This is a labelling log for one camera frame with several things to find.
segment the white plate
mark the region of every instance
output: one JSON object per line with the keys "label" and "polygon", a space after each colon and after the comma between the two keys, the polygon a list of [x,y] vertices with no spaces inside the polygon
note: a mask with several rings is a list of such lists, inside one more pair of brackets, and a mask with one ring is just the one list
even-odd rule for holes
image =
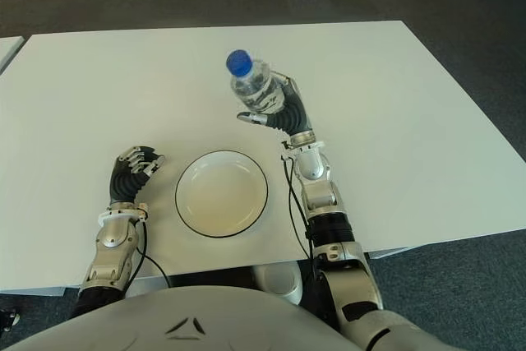
{"label": "white plate", "polygon": [[179,178],[175,203],[190,229],[226,238],[247,229],[265,208],[265,175],[244,154],[215,151],[195,160]]}

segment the wire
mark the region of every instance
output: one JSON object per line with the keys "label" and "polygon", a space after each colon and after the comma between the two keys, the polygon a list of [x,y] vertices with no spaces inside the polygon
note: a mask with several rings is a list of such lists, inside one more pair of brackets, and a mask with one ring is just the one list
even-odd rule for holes
{"label": "wire", "polygon": [[[288,169],[287,169],[287,160],[288,159],[292,162],[292,166],[291,166],[291,169],[290,169],[290,175],[288,174]],[[294,197],[294,201],[296,202],[296,207],[298,208],[299,214],[302,216],[302,221],[303,221],[303,225],[305,226],[305,231],[307,231],[309,229],[308,224],[307,224],[307,220],[306,220],[305,214],[303,213],[302,206],[299,203],[298,196],[296,195],[296,192],[294,191],[293,182],[292,182],[293,171],[294,171],[294,159],[293,158],[284,159],[283,156],[282,156],[281,160],[283,161],[283,168],[284,168],[285,177],[287,178],[287,184],[288,184],[288,213],[290,214],[290,221],[293,224],[294,232],[296,233],[296,239],[298,240],[299,245],[301,246],[303,252],[305,252],[305,255],[307,256],[307,259],[311,262],[311,272],[305,278],[305,281],[304,281],[306,283],[309,280],[309,277],[311,275],[312,275],[313,279],[316,278],[316,272],[315,272],[316,269],[314,267],[314,255],[313,255],[313,248],[312,248],[312,240],[310,238],[308,239],[309,252],[310,253],[307,254],[307,251],[303,247],[303,244],[302,244],[302,242],[301,242],[301,240],[300,240],[300,238],[298,236],[298,231],[296,230],[296,225],[294,224],[293,212],[292,212],[291,203],[290,203],[290,197],[292,195]]]}
{"label": "wire", "polygon": [[[285,172],[285,176],[287,177],[287,181],[289,179],[292,178],[293,176],[293,171],[294,171],[294,160],[292,159],[293,161],[293,166],[292,168],[290,169],[290,177],[288,175],[288,170],[287,170],[287,162],[286,160],[283,160],[283,166],[284,166],[284,172]],[[292,197],[292,194],[293,194],[293,189],[290,187],[291,184],[289,184],[289,188],[288,188],[288,214],[290,215],[290,222],[292,223],[293,225],[293,229],[294,229],[294,234],[296,234],[296,239],[298,240],[298,244],[299,244],[299,247],[302,248],[303,252],[305,252],[305,255],[307,256],[307,259],[311,259],[311,256],[307,253],[307,250],[305,249],[305,247],[303,246],[303,243],[302,241],[300,240],[299,238],[299,235],[298,235],[298,230],[296,229],[296,224],[294,223],[294,217],[293,217],[293,207],[292,207],[292,202],[290,200],[290,198]]]}
{"label": "wire", "polygon": [[307,230],[308,229],[307,220],[305,219],[305,215],[303,214],[303,210],[302,210],[302,205],[299,204],[298,196],[296,195],[296,192],[294,191],[294,187],[293,187],[293,181],[292,181],[293,176],[292,175],[293,175],[293,170],[294,170],[294,159],[292,158],[288,158],[288,159],[292,161],[290,177],[287,172],[287,164],[286,164],[287,160],[283,158],[281,159],[283,160],[283,166],[285,169],[285,177],[287,178],[288,189],[293,195],[294,201],[296,202],[296,207],[298,208],[299,214],[302,216],[303,225],[305,225],[305,230]]}
{"label": "wire", "polygon": [[[143,248],[142,249],[143,249],[143,251],[146,252],[146,251],[148,251],[147,250],[147,248],[148,248],[148,231],[146,230],[146,223],[145,222],[142,223],[142,230],[143,230],[143,234],[144,234],[144,242],[143,242]],[[139,273],[139,270],[141,269],[142,264],[145,261],[145,257],[146,257],[146,254],[141,254],[141,260],[139,261],[139,264],[137,265],[137,268],[135,269],[135,271],[133,272],[133,275],[131,275],[130,279],[126,283],[126,286],[124,287],[124,289],[122,290],[122,294],[123,295],[126,295],[126,292],[130,288],[130,285],[132,285],[133,280],[137,277],[137,274]]]}
{"label": "wire", "polygon": [[168,288],[172,288],[172,285],[170,284],[170,280],[169,280],[168,276],[166,275],[166,273],[164,273],[164,270],[163,270],[163,268],[160,266],[160,264],[157,263],[157,262],[154,260],[154,258],[152,258],[151,256],[148,256],[148,255],[146,255],[144,252],[142,252],[142,251],[139,249],[139,247],[137,247],[137,251],[138,251],[141,255],[144,255],[145,258],[146,258],[148,261],[150,261],[151,263],[153,263],[153,264],[157,267],[157,269],[159,269],[159,271],[161,272],[161,274],[162,274],[163,277],[164,277],[164,281],[166,281],[166,286],[167,286]]}

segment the floor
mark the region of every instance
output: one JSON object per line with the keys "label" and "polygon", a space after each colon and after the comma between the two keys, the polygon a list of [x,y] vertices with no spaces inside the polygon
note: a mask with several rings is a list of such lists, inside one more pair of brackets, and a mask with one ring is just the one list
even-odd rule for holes
{"label": "floor", "polygon": [[[0,37],[74,30],[402,20],[526,159],[526,0],[0,0]],[[466,349],[526,349],[526,231],[372,262],[385,304]],[[0,296],[22,319],[7,347],[75,299]]]}

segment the water bottle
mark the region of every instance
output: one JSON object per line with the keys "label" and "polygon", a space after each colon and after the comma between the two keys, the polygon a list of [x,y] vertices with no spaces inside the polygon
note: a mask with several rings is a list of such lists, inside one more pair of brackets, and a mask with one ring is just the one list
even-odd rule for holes
{"label": "water bottle", "polygon": [[252,112],[277,113],[283,108],[283,88],[267,63],[252,60],[238,49],[228,56],[227,68],[232,73],[232,90]]}

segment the plate rim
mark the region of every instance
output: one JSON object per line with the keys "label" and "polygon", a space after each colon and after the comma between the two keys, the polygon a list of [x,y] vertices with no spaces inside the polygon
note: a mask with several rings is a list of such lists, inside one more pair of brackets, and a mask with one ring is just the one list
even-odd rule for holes
{"label": "plate rim", "polygon": [[[261,171],[261,174],[263,174],[263,179],[265,180],[265,202],[263,203],[263,206],[261,207],[261,210],[260,212],[258,213],[257,217],[251,222],[250,225],[248,225],[245,229],[242,229],[240,230],[239,232],[236,232],[236,233],[231,233],[231,234],[227,234],[227,235],[224,235],[224,236],[211,236],[209,234],[205,234],[205,233],[201,233],[197,230],[195,230],[192,226],[190,226],[189,224],[187,224],[187,222],[184,220],[184,217],[181,215],[181,211],[179,210],[179,206],[178,206],[178,189],[179,189],[179,184],[181,183],[181,179],[182,179],[182,176],[184,176],[184,174],[187,172],[187,170],[195,163],[197,162],[199,159],[201,158],[204,158],[205,156],[207,155],[211,155],[211,154],[215,154],[217,152],[233,152],[235,154],[240,154],[242,156],[245,156],[247,157],[250,161],[252,161],[256,166],[257,168]],[[181,173],[181,177],[179,177],[178,179],[178,183],[175,187],[175,196],[173,197],[173,200],[175,201],[175,210],[177,211],[178,215],[179,215],[179,218],[181,219],[181,221],[192,231],[192,232],[195,232],[197,234],[200,234],[201,236],[204,236],[206,238],[231,238],[232,236],[236,236],[237,234],[240,234],[240,233],[243,233],[245,232],[247,229],[249,229],[253,224],[255,224],[257,222],[257,220],[261,217],[261,215],[263,214],[263,211],[265,211],[265,208],[266,208],[266,204],[267,202],[269,201],[269,182],[268,180],[266,179],[266,175],[265,175],[265,172],[263,171],[263,169],[261,168],[260,164],[258,164],[253,158],[251,158],[250,156],[248,156],[247,154],[243,154],[242,152],[239,152],[239,151],[236,151],[236,150],[214,150],[214,151],[210,151],[210,152],[207,152],[201,156],[199,156],[198,158],[194,159]]]}

